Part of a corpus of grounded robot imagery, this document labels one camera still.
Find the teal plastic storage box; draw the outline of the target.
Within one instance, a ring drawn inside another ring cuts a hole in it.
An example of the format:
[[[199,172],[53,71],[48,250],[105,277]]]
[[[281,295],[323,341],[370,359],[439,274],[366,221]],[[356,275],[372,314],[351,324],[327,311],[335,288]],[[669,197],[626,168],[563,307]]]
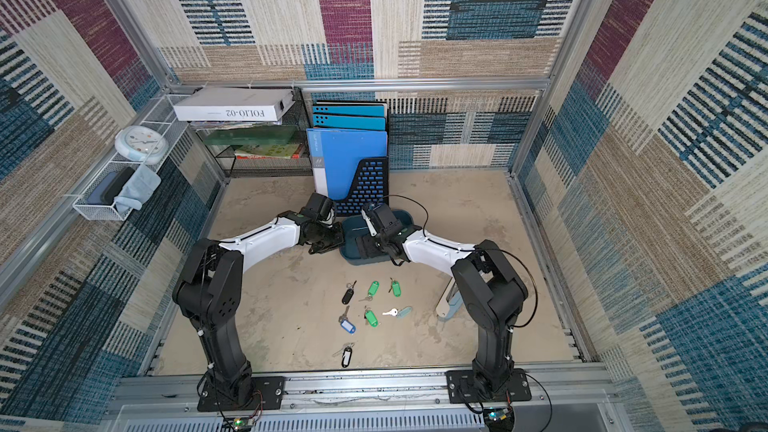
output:
[[[399,266],[404,262],[404,259],[391,259],[385,251],[376,246],[362,215],[347,217],[341,225],[345,242],[340,248],[340,254],[349,264],[362,266],[390,261]]]

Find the black fob key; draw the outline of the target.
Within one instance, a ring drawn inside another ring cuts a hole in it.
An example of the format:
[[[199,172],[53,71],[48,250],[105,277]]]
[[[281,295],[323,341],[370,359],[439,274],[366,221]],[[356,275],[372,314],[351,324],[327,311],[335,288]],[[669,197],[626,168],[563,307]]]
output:
[[[348,305],[351,302],[352,297],[354,296],[355,285],[356,285],[356,282],[351,282],[346,284],[346,290],[341,299],[341,303],[343,305]]]

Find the light blue tag key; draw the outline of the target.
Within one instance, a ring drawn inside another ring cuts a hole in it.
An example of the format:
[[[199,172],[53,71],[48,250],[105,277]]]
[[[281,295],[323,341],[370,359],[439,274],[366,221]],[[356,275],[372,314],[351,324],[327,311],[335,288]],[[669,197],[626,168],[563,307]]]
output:
[[[386,317],[402,318],[402,317],[407,316],[411,312],[412,312],[412,307],[411,306],[406,306],[406,307],[400,308],[400,309],[392,308],[392,309],[390,309],[388,311],[383,312],[382,315],[386,316]]]

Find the solid green tag key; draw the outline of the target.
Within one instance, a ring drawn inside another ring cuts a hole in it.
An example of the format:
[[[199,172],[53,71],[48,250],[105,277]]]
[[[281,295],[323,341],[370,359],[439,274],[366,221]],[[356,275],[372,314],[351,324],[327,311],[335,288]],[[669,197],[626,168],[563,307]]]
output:
[[[376,315],[369,307],[365,307],[364,318],[371,327],[377,327],[379,324]]]

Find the black white tag key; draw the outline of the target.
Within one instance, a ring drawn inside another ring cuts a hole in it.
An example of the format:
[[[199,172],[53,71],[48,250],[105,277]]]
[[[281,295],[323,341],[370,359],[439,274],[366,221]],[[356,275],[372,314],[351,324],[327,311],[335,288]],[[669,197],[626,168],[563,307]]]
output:
[[[342,368],[348,368],[350,366],[353,348],[353,343],[347,343],[334,354],[334,357],[338,356],[340,358],[340,365]]]

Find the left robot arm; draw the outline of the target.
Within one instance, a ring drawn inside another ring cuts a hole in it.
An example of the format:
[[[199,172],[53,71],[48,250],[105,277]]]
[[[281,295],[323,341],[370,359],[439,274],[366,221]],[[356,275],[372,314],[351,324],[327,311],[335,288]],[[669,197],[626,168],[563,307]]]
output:
[[[206,358],[206,371],[197,386],[200,412],[262,408],[263,395],[252,379],[235,319],[243,272],[295,246],[307,245],[311,254],[322,254],[343,243],[333,201],[313,193],[298,212],[282,212],[239,236],[200,239],[193,245],[172,300],[195,329]]]

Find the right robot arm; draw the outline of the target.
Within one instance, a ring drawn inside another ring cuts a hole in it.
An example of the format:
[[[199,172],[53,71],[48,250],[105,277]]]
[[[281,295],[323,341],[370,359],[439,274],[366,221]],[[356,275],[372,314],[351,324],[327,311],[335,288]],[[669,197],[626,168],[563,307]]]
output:
[[[524,371],[514,366],[511,340],[528,288],[497,244],[466,245],[404,225],[384,203],[362,209],[371,237],[364,243],[395,264],[419,263],[452,276],[478,327],[478,349],[469,370],[446,372],[452,403],[529,401]]]

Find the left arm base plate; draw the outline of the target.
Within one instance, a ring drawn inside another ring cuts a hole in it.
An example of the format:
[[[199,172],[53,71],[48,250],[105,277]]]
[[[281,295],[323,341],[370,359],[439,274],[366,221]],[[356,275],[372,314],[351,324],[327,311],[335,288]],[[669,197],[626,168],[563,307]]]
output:
[[[252,376],[249,384],[241,380],[231,385],[206,373],[196,387],[196,409],[198,412],[278,410],[282,404],[284,384],[282,376]]]

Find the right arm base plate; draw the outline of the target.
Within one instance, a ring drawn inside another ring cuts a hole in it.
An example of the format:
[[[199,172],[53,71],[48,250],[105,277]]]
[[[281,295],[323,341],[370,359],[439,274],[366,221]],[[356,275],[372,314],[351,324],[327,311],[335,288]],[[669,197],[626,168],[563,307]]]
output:
[[[494,384],[472,370],[448,370],[445,373],[447,391],[451,404],[526,402],[532,399],[525,371],[511,370],[509,376]]]

